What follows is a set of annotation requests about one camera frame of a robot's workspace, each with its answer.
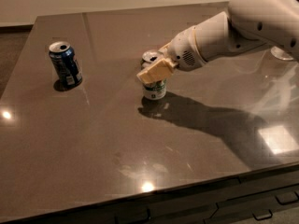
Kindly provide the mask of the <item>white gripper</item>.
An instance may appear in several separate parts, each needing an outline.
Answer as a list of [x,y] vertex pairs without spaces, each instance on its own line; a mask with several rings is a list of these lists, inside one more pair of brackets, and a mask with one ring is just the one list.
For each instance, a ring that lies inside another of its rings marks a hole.
[[144,68],[136,75],[137,78],[143,84],[150,84],[171,77],[176,67],[182,71],[203,67],[206,61],[197,48],[195,32],[196,28],[192,26],[159,48],[159,52],[168,54],[169,58],[162,58]]

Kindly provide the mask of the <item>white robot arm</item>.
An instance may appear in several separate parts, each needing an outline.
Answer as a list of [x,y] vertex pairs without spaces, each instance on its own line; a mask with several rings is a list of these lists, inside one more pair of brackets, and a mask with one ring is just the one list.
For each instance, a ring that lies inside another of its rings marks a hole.
[[164,80],[175,69],[192,71],[220,57],[265,44],[299,60],[299,0],[230,0],[227,10],[177,34],[162,55],[137,74],[144,84]]

